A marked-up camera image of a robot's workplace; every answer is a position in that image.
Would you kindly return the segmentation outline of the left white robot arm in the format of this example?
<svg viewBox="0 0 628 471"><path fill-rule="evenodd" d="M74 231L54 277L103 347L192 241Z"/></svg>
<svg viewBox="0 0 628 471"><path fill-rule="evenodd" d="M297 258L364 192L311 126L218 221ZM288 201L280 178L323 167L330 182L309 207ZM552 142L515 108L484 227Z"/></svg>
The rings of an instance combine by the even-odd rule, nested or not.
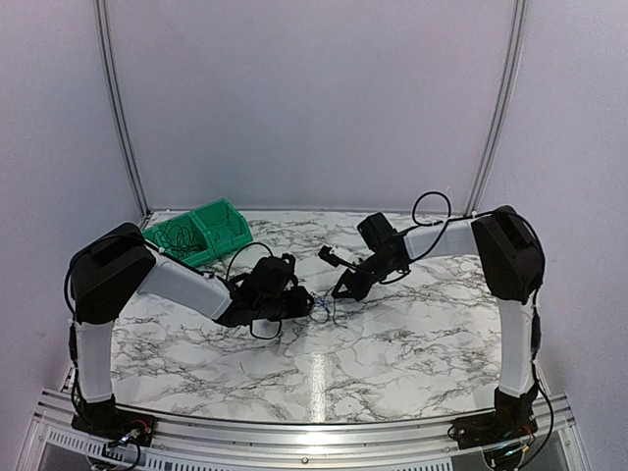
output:
<svg viewBox="0 0 628 471"><path fill-rule="evenodd" d="M308 316L314 299L286 253L260 258L249 272L231 278L203 272L123 223L70 259L63 293L71 313L69 350L78 373L73 390L78 417L104 437L123 430L111 379L113 328L140 295L163 298L225 328L280 326Z"/></svg>

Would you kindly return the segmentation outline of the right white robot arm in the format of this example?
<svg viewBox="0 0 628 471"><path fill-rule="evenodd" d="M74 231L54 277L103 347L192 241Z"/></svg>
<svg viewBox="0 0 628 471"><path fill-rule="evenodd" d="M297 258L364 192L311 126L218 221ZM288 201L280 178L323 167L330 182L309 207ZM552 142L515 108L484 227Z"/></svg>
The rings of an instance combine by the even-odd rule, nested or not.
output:
<svg viewBox="0 0 628 471"><path fill-rule="evenodd" d="M375 284L389 285L410 273L412 264L430 258L476 255L484 280L497 302L501 331L501 361L495 408L486 430L505 440L519 429L539 391L536 358L541 348L538 295L544 282L546 255L530 223L509 205L469 216L446 214L439 221L415 220L397 230L375 213L357 227L370 249L369 257L352 263L329 246L318 256L343 266L333 290L335 299L364 299Z"/></svg>

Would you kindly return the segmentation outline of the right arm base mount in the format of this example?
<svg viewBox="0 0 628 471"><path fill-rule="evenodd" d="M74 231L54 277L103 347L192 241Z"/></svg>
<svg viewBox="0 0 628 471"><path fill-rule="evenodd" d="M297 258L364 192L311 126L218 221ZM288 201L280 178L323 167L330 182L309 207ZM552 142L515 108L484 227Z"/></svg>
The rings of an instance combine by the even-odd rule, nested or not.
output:
<svg viewBox="0 0 628 471"><path fill-rule="evenodd" d="M534 384L527 392L511 396L499 388L494 393L494 410L454 419L447 435L460 449L494 445L534 435L539 427L533 404L539 394Z"/></svg>

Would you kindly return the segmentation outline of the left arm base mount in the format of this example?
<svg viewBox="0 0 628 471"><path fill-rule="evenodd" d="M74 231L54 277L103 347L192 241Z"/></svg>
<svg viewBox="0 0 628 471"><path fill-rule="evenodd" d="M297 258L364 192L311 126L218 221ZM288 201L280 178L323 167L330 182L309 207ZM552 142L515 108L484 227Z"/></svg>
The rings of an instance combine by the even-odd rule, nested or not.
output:
<svg viewBox="0 0 628 471"><path fill-rule="evenodd" d="M114 443L119 443L123 436L137 431L137 436L131 436L132 442L140 446L151 444L156 426L155 416L119 408L113 394L98 402L87 402L82 396L74 395L72 402L75 408L72 427L75 430Z"/></svg>

